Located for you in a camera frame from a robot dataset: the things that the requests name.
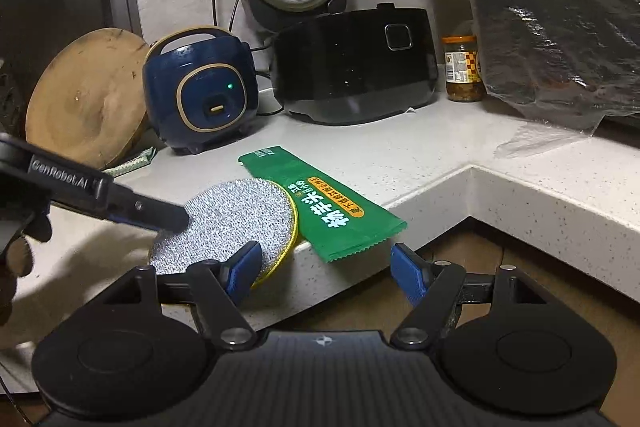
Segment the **orange label band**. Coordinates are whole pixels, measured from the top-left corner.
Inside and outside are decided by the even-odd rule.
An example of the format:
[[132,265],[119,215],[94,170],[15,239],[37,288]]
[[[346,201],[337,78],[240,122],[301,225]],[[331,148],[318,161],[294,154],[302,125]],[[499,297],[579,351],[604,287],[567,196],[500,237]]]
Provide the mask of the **orange label band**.
[[320,178],[308,178],[307,181],[311,183],[315,188],[320,190],[327,198],[338,204],[342,209],[346,210],[350,217],[362,217],[364,216],[364,210],[353,203],[349,198],[343,196],[335,190],[328,183],[323,182]]

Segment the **circular pad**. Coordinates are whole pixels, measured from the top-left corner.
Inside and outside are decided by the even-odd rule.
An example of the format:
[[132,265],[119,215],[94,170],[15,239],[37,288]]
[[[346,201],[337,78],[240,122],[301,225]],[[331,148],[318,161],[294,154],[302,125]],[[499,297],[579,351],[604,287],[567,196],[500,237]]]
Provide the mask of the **circular pad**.
[[580,317],[550,304],[490,312],[452,331],[440,360],[462,391],[495,409],[568,414],[599,403],[616,374],[616,355]]
[[56,409],[90,419],[135,419],[170,407],[197,388],[204,341],[187,325],[141,305],[92,307],[55,329],[31,370]]
[[150,264],[159,274],[182,273],[198,261],[226,261],[247,241],[262,247],[267,277],[295,242],[298,213],[287,191],[268,180],[247,178],[224,182],[185,204],[190,223],[182,233],[160,233]]

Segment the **jar label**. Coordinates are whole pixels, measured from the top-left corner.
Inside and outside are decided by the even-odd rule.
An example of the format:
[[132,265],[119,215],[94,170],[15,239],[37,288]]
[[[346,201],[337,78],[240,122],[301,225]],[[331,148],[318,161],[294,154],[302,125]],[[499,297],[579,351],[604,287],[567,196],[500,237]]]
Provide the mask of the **jar label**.
[[444,57],[447,82],[471,84],[481,81],[478,52],[447,52]]

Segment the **plastic wrap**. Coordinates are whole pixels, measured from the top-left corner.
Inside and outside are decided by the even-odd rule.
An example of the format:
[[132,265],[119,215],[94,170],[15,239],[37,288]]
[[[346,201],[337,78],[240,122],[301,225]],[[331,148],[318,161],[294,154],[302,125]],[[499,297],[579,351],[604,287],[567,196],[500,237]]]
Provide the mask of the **plastic wrap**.
[[472,0],[487,90],[593,132],[640,112],[640,0]]

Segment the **jar lid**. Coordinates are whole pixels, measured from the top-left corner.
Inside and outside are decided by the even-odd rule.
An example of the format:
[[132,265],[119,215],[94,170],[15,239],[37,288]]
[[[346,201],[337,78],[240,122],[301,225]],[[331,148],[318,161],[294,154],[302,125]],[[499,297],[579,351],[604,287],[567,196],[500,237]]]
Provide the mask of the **jar lid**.
[[443,37],[442,42],[445,44],[457,44],[458,42],[476,42],[475,35],[462,35],[455,37]]

